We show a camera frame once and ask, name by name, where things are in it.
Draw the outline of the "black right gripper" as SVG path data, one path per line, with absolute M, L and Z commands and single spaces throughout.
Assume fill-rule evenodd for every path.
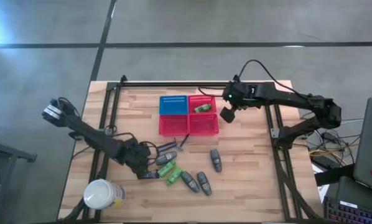
M 227 123 L 232 123 L 235 119 L 236 110 L 248 109 L 248 101 L 251 96 L 251 87 L 243 82 L 229 82 L 222 93 L 222 98 L 232 107 L 223 107 L 220 112 L 221 118 Z

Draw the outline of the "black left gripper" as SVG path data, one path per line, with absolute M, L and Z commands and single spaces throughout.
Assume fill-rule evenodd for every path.
M 120 164 L 127 165 L 139 180 L 147 179 L 148 163 L 151 151 L 147 143 L 138 143 L 136 139 L 128 139 L 120 155 Z

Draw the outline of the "green travel bottle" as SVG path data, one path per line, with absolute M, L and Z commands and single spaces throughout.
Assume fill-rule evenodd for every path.
M 166 176 L 176 165 L 176 161 L 169 161 L 165 166 L 161 167 L 157 173 L 159 177 Z
M 198 106 L 198 107 L 194 108 L 194 111 L 196 113 L 203 113 L 203 112 L 209 111 L 211 108 L 212 108 L 212 105 L 207 103 L 207 104 L 204 104 L 204 105 L 201 105 L 201 106 Z
M 167 178 L 166 185 L 172 185 L 182 174 L 183 170 L 177 167 Z

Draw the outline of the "grey deodorant bottle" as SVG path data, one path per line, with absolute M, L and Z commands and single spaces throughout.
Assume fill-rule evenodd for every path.
M 212 189 L 210 187 L 210 183 L 205 175 L 204 172 L 198 172 L 197 173 L 197 180 L 199 185 L 201 186 L 201 189 L 203 190 L 204 194 L 206 196 L 210 196 L 212 194 Z
M 183 182 L 191 191 L 195 193 L 198 193 L 200 191 L 200 187 L 197 185 L 195 179 L 187 171 L 183 171 L 180 176 Z
M 210 151 L 210 157 L 213 164 L 213 167 L 216 172 L 222 171 L 221 157 L 217 149 L 212 149 Z
M 175 159 L 176 157 L 177 157 L 177 152 L 167 152 L 165 154 L 160 155 L 156 159 L 156 165 L 158 166 L 166 165 L 168 162 Z

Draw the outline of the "white wipes canister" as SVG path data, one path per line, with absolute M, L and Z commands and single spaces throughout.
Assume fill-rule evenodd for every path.
M 90 182 L 83 193 L 85 205 L 94 210 L 119 208 L 125 200 L 126 191 L 120 185 L 104 179 Z

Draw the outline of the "blue plastic basket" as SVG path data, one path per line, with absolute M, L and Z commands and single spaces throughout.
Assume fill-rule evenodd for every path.
M 187 95 L 161 96 L 159 98 L 160 115 L 182 115 L 187 113 Z

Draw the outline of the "black metal stand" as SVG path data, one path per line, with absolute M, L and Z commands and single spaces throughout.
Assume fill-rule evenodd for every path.
M 37 154 L 30 154 L 15 149 L 13 147 L 0 144 L 0 155 L 3 156 L 3 158 L 7 158 L 9 161 L 7 169 L 3 172 L 2 175 L 0 174 L 0 206 L 1 206 L 4 196 L 8 190 L 11 176 L 16 166 L 17 160 L 25 159 L 27 162 L 35 162 Z

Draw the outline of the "black equipment case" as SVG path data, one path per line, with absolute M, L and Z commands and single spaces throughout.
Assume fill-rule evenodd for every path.
M 343 176 L 338 183 L 336 199 L 372 208 L 372 189 Z

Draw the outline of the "backlit keyboard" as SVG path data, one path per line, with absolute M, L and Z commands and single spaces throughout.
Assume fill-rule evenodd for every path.
M 332 222 L 372 224 L 372 208 L 324 197 L 324 219 Z

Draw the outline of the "black aluminium table frame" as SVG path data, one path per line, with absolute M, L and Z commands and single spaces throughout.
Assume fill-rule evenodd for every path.
M 116 113 L 119 133 L 156 145 L 171 142 L 159 134 L 159 98 L 162 95 L 195 95 L 194 86 L 123 87 L 117 107 L 106 82 L 93 82 L 83 109 L 83 120 L 94 128 L 105 127 Z M 236 113 L 232 123 L 219 120 L 214 136 L 190 136 L 179 152 L 177 165 L 192 175 L 204 172 L 212 187 L 210 196 L 192 192 L 183 181 L 166 185 L 164 179 L 139 180 L 126 166 L 108 164 L 108 180 L 122 186 L 122 207 L 103 210 L 102 222 L 281 222 L 284 219 L 266 112 L 250 108 Z M 222 171 L 216 172 L 210 151 L 217 149 Z

